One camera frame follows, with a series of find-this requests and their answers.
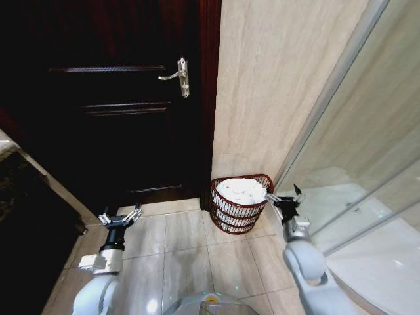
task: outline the basket rim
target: basket rim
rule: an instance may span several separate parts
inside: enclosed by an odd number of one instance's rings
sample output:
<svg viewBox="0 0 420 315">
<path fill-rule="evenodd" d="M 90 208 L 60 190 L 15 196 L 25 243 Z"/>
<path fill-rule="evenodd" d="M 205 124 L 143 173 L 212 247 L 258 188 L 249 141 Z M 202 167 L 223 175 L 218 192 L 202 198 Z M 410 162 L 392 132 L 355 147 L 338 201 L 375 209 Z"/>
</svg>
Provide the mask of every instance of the basket rim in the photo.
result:
<svg viewBox="0 0 420 315">
<path fill-rule="evenodd" d="M 214 178 L 212 181 L 211 181 L 211 189 L 212 189 L 212 191 L 214 191 L 215 193 L 216 193 L 216 195 L 218 195 L 218 197 L 221 199 L 221 200 L 223 200 L 223 201 L 225 201 L 225 202 L 227 202 L 228 204 L 230 204 L 230 205 L 234 205 L 235 207 L 241 207 L 241 208 L 256 208 L 256 207 L 259 207 L 259 206 L 261 206 L 261 205 L 265 205 L 266 203 L 267 203 L 267 200 L 264 200 L 264 201 L 262 201 L 262 202 L 260 202 L 260 203 L 256 203 L 256 204 L 254 204 L 254 205 L 241 205 L 241 204 L 238 204 L 238 203 L 234 203 L 233 201 L 230 201 L 230 200 L 227 200 L 225 197 L 223 197 L 218 191 L 217 191 L 217 189 L 216 189 L 216 181 L 217 180 L 219 180 L 219 181 L 224 181 L 224 180 L 226 180 L 226 179 L 253 179 L 253 178 L 255 178 L 255 177 L 258 177 L 258 176 L 262 176 L 262 177 L 266 177 L 267 179 L 268 179 L 268 183 L 270 184 L 269 185 L 269 187 L 268 187 L 268 189 L 267 189 L 267 192 L 270 192 L 271 194 L 273 193 L 273 191 L 274 191 L 274 184 L 273 184 L 273 182 L 272 182 L 272 180 L 271 180 L 271 178 L 267 175 L 267 174 L 263 174 L 263 173 L 259 173 L 259 174 L 250 174 L 250 175 L 241 175 L 241 176 L 229 176 L 229 177 L 219 177 L 219 178 Z"/>
</svg>

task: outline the shower door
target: shower door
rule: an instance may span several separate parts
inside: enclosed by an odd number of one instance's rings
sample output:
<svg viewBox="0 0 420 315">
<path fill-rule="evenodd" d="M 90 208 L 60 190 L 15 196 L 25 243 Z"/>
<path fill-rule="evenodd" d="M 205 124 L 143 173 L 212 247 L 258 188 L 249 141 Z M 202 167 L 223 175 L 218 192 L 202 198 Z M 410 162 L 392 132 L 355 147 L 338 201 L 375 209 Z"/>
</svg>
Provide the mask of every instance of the shower door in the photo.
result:
<svg viewBox="0 0 420 315">
<path fill-rule="evenodd" d="M 419 15 L 390 1 L 276 188 L 302 189 L 331 270 L 390 314 L 420 309 Z"/>
</svg>

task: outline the doorway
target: doorway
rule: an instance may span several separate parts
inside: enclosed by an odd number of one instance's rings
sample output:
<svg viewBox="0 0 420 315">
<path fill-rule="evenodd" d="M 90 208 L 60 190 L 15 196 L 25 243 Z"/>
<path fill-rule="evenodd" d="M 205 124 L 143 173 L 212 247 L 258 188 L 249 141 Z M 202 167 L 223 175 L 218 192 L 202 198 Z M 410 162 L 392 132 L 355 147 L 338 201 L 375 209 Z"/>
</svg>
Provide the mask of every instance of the doorway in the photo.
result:
<svg viewBox="0 0 420 315">
<path fill-rule="evenodd" d="M 1 127 L 93 213 L 209 200 L 221 1 L 16 5 Z M 183 58 L 188 84 L 176 76 Z"/>
</svg>

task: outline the door lever handle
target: door lever handle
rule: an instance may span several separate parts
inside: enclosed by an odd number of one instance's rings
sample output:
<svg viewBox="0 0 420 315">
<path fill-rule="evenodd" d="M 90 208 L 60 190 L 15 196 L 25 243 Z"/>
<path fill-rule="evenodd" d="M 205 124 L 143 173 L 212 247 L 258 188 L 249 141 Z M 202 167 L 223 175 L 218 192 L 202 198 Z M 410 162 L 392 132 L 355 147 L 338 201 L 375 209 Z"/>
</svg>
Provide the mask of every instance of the door lever handle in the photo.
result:
<svg viewBox="0 0 420 315">
<path fill-rule="evenodd" d="M 169 77 L 162 77 L 162 76 L 159 76 L 159 77 L 157 77 L 159 80 L 162 80 L 162 81 L 167 81 L 167 80 L 170 80 L 170 79 L 173 79 L 174 77 L 186 77 L 186 73 L 185 73 L 185 71 L 184 70 L 181 70 L 181 71 L 177 71 L 177 72 L 175 72 L 173 75 L 170 75 Z"/>
<path fill-rule="evenodd" d="M 181 85 L 181 94 L 184 98 L 187 98 L 190 95 L 190 84 L 188 82 L 188 66 L 187 61 L 184 58 L 178 60 L 178 71 L 175 72 L 173 75 L 163 77 L 157 77 L 159 80 L 167 81 L 173 79 L 175 77 L 179 77 L 179 82 Z"/>
</svg>

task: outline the door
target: door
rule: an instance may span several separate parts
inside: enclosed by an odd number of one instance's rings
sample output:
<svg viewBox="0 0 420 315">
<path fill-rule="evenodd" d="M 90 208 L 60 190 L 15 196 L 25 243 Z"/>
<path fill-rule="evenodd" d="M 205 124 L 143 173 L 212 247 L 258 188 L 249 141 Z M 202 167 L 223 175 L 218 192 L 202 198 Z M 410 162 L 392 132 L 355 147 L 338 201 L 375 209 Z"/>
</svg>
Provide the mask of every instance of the door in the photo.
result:
<svg viewBox="0 0 420 315">
<path fill-rule="evenodd" d="M 2 107 L 24 149 L 94 213 L 200 196 L 199 1 L 26 0 L 13 15 L 18 97 Z M 182 57 L 188 98 L 158 79 Z"/>
</svg>

